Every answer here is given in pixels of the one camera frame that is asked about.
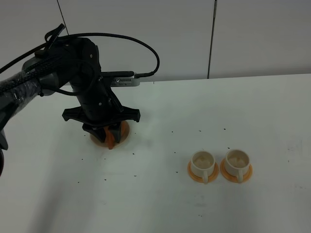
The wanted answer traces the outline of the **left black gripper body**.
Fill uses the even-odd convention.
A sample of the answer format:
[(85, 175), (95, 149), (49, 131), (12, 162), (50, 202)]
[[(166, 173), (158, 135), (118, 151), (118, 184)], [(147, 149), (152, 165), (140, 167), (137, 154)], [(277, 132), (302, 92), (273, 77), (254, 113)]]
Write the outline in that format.
[(104, 127), (124, 120), (140, 120), (140, 111), (123, 106), (112, 87), (101, 76), (99, 50), (88, 38), (62, 40), (54, 52), (62, 55), (64, 66), (57, 71), (60, 83), (70, 83), (80, 106), (64, 110), (70, 119), (92, 127)]

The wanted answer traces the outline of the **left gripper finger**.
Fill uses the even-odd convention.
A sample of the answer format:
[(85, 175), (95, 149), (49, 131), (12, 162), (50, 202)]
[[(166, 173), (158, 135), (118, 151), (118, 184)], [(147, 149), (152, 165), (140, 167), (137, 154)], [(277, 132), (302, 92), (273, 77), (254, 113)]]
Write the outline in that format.
[(93, 135), (98, 141), (100, 141), (101, 143), (105, 142), (106, 139), (106, 133), (103, 127), (101, 128), (96, 128), (96, 127), (92, 127), (89, 126), (87, 124), (83, 124), (82, 125), (82, 129), (88, 133), (90, 133), (91, 135)]
[(123, 132), (123, 123), (117, 122), (108, 126), (108, 132), (111, 134), (115, 143), (119, 143), (121, 141), (121, 137), (124, 134)]

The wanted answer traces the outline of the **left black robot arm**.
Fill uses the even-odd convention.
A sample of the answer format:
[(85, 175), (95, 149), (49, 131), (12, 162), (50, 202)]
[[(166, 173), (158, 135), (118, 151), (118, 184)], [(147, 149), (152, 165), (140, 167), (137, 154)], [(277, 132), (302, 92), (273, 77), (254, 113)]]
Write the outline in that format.
[(139, 122), (140, 111), (123, 106), (111, 89), (115, 78), (134, 73), (103, 72), (99, 49), (90, 39), (51, 38), (27, 56), (22, 70), (0, 83), (1, 128), (35, 97), (54, 93), (76, 97), (79, 106), (65, 109), (63, 119), (81, 122), (84, 131), (109, 148), (124, 138), (127, 120)]

